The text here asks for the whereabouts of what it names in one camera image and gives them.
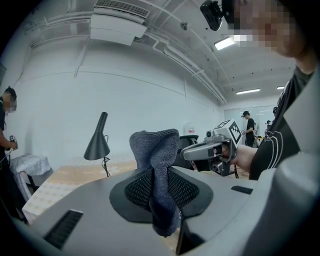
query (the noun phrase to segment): camera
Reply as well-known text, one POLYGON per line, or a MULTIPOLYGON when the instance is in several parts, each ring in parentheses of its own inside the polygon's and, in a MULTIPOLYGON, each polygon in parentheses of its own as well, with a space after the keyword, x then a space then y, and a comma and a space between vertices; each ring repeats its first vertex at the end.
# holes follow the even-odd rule
POLYGON ((213 31, 218 31, 222 24, 223 13, 220 10, 218 1, 207 0, 200 6, 200 11, 202 12, 206 22, 208 23, 210 29, 213 31))

